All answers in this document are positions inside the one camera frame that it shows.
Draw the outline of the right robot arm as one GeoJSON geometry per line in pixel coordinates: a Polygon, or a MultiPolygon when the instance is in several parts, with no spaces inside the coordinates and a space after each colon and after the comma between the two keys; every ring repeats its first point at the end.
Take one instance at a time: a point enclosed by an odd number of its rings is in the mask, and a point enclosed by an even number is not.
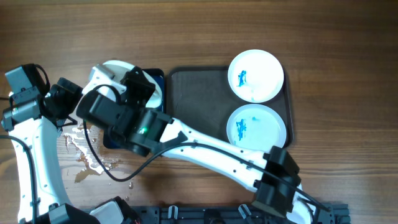
{"type": "Polygon", "coordinates": [[[144,156],[147,162],[165,156],[192,162],[223,174],[254,192],[253,205],[295,223],[312,222],[313,206],[326,206],[301,189],[299,167],[276,145],[239,147],[192,129],[177,118],[148,108],[155,91],[139,67],[118,82],[105,74],[84,87],[77,115],[102,129],[118,146],[144,156]]]}

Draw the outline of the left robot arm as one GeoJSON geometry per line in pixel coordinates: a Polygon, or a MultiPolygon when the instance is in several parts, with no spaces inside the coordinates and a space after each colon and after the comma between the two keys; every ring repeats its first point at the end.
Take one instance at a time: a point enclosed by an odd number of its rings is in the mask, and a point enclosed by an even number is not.
{"type": "Polygon", "coordinates": [[[10,106],[1,125],[16,153],[20,206],[19,223],[139,223],[138,214],[120,197],[112,198],[86,213],[71,205],[57,156],[57,138],[82,96],[93,90],[121,100],[126,87],[114,80],[105,65],[93,67],[90,82],[82,88],[61,78],[51,85],[38,64],[21,65],[6,72],[11,86],[10,106]]]}

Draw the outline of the white plate blue stain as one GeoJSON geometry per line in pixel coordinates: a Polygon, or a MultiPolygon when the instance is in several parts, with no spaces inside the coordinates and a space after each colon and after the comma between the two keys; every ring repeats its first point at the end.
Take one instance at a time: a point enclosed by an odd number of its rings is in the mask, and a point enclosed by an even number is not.
{"type": "MultiPolygon", "coordinates": [[[[130,64],[121,60],[108,60],[103,65],[110,69],[114,74],[114,81],[120,82],[124,74],[134,68],[133,64],[130,64]]],[[[159,84],[147,73],[143,72],[144,76],[153,84],[155,84],[155,92],[146,103],[147,108],[158,108],[162,105],[163,93],[159,84]]]]}

